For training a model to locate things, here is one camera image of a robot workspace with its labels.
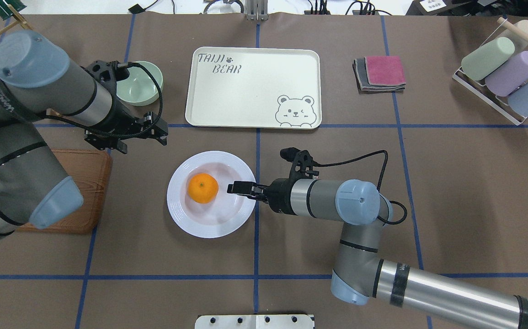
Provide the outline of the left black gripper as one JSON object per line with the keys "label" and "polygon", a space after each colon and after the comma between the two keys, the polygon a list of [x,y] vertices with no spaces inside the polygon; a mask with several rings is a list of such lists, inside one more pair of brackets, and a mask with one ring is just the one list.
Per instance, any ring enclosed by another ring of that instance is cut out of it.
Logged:
{"label": "left black gripper", "polygon": [[[168,123],[166,121],[151,111],[147,111],[142,118],[138,118],[132,115],[122,103],[114,104],[107,116],[92,128],[104,133],[119,135],[142,133],[138,136],[139,139],[153,139],[163,146],[167,145]],[[128,146],[118,138],[85,133],[84,140],[101,151],[111,149],[128,154]]]}

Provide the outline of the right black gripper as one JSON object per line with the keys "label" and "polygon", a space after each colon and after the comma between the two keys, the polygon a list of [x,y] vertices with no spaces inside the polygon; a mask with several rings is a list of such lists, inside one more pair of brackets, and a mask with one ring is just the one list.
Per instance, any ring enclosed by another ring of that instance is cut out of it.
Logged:
{"label": "right black gripper", "polygon": [[275,179],[269,186],[256,182],[233,182],[228,185],[227,193],[250,196],[252,200],[268,204],[278,214],[294,215],[290,201],[292,186],[289,179]]}

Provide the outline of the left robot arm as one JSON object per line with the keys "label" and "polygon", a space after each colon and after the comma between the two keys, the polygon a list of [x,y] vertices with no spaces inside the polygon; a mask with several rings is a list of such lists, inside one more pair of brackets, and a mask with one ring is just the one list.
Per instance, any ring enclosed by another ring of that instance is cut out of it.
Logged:
{"label": "left robot arm", "polygon": [[[129,77],[130,68],[142,69],[155,85],[159,112],[138,118],[119,100],[117,82]],[[35,122],[80,127],[92,146],[126,154],[127,139],[167,144],[162,114],[160,84],[140,63],[97,60],[82,67],[38,32],[5,37],[0,42],[0,240],[26,223],[48,228],[84,202]]]}

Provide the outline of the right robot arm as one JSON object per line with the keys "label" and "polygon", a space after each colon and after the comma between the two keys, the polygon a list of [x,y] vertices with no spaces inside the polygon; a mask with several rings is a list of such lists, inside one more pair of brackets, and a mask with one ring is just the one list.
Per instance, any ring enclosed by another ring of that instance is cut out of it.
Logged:
{"label": "right robot arm", "polygon": [[364,305],[378,298],[398,308],[478,329],[528,329],[528,298],[429,273],[379,256],[383,219],[393,202],[360,180],[277,179],[269,186],[235,181],[229,194],[264,202],[280,214],[343,223],[331,293]]}

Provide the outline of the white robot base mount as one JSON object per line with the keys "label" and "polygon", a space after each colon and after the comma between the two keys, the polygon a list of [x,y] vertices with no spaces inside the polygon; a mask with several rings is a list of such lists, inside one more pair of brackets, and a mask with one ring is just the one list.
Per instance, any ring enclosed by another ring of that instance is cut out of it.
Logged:
{"label": "white robot base mount", "polygon": [[195,329],[315,329],[309,314],[245,314],[200,316]]}

